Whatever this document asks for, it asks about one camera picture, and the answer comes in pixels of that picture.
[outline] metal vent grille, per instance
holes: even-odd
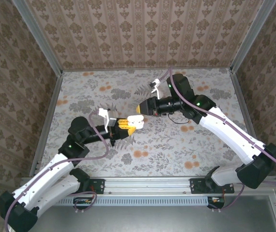
[[[60,200],[57,206],[73,206],[73,197]],[[99,197],[94,206],[197,206],[208,205],[207,197]]]

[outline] floral wallpaper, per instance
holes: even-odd
[[[276,144],[276,4],[237,77],[256,135]]]
[[[64,70],[228,67],[263,0],[27,0]]]
[[[166,70],[64,72],[41,167],[57,153],[67,137],[71,121],[88,115],[98,107],[117,110],[120,117],[136,115],[136,107],[151,97],[148,83]],[[241,110],[228,69],[174,70],[188,77],[196,94],[213,99],[233,122],[245,129]],[[159,86],[170,96],[168,86]],[[171,118],[187,122],[180,113]],[[235,153],[217,136],[189,121],[174,124],[167,116],[145,116],[144,128],[116,142],[104,159],[82,161],[78,166],[90,176],[184,176],[204,175],[216,165],[239,161]],[[103,118],[94,117],[96,125]],[[88,156],[105,152],[102,142],[87,145]]]
[[[0,195],[28,176],[55,81],[13,3],[0,0]]]

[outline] floral tablecloth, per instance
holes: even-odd
[[[120,117],[135,115],[136,107],[152,96],[148,83],[166,70],[130,70],[98,72],[65,72],[58,97],[41,168],[56,154],[65,141],[71,121],[88,115],[98,107],[117,110]],[[245,124],[228,69],[173,70],[188,77],[195,94],[209,96],[238,126]],[[170,92],[164,82],[159,87],[164,96]],[[175,113],[177,122],[187,120]],[[189,121],[174,124],[167,116],[145,116],[144,128],[131,137],[116,142],[108,156],[82,161],[78,167],[90,176],[184,176],[205,175],[217,165],[239,161],[236,154],[217,136]],[[94,117],[96,125],[103,124]],[[105,152],[102,142],[89,144],[88,156]]]

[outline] black cable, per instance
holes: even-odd
[[[172,113],[169,113],[168,114],[168,118],[171,120],[171,121],[173,121],[175,124],[186,124],[186,123],[188,123],[190,120],[188,119],[188,121],[187,122],[175,122],[174,120],[172,120],[170,117],[169,117],[169,115],[172,115]]]

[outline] gray floor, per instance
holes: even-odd
[[[75,213],[50,208],[31,232],[276,232],[268,197],[241,197],[233,207],[212,212],[206,206],[97,206]]]

